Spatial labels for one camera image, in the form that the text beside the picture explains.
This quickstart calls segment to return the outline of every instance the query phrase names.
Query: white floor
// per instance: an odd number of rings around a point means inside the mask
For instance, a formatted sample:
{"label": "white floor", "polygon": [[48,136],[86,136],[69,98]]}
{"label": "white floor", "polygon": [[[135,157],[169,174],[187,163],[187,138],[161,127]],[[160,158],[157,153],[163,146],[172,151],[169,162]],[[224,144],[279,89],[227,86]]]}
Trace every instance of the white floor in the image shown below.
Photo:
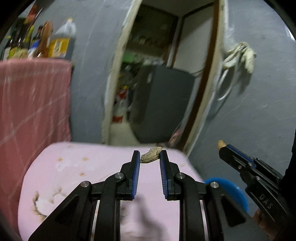
{"label": "white floor", "polygon": [[151,146],[155,144],[141,144],[135,137],[129,122],[112,123],[110,144],[112,146]]}

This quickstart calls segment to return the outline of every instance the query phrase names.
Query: gray wall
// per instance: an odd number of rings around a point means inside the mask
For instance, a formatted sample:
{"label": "gray wall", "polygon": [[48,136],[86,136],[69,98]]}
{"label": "gray wall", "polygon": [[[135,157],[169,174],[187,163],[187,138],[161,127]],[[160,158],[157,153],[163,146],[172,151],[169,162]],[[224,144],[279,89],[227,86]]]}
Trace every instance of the gray wall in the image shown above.
{"label": "gray wall", "polygon": [[[229,23],[235,40],[248,42],[257,52],[254,73],[236,76],[225,102],[214,102],[189,159],[205,180],[222,177],[245,189],[239,173],[219,159],[217,141],[284,174],[296,128],[296,42],[263,0],[229,0]],[[253,214],[256,205],[250,198],[249,204]]]}
{"label": "gray wall", "polygon": [[76,24],[71,83],[72,140],[100,143],[106,81],[131,0],[42,0],[37,4],[45,6],[45,10],[36,28],[50,20],[55,33],[69,17]]}

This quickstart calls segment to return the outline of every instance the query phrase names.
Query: ceiling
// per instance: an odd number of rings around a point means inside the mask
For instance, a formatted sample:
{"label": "ceiling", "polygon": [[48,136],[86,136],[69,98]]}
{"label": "ceiling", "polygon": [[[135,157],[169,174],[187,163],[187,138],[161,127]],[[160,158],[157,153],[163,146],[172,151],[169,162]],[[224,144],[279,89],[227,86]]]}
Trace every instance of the ceiling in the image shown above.
{"label": "ceiling", "polygon": [[179,17],[202,7],[213,0],[143,0],[142,3],[172,13]]}

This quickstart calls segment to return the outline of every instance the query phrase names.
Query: kitchen clutter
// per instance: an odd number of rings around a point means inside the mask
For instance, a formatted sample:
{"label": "kitchen clutter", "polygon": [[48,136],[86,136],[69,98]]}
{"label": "kitchen clutter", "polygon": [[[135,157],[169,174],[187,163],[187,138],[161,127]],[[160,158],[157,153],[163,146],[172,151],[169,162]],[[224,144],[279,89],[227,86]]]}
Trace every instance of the kitchen clutter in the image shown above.
{"label": "kitchen clutter", "polygon": [[69,18],[54,34],[52,22],[46,21],[32,37],[34,23],[41,11],[37,12],[37,5],[34,4],[26,18],[16,20],[12,34],[2,49],[1,60],[33,57],[71,60],[76,40],[73,19]]}

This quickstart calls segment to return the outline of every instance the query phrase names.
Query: yellow bottle label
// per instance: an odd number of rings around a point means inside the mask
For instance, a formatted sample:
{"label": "yellow bottle label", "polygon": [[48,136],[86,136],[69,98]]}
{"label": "yellow bottle label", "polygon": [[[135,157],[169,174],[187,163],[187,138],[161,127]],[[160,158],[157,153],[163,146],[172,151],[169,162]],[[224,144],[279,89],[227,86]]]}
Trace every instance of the yellow bottle label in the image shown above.
{"label": "yellow bottle label", "polygon": [[70,38],[53,39],[50,42],[48,57],[49,58],[64,58],[67,53]]}
{"label": "yellow bottle label", "polygon": [[9,59],[12,58],[14,56],[14,54],[18,51],[20,51],[20,47],[11,48],[9,51]]}

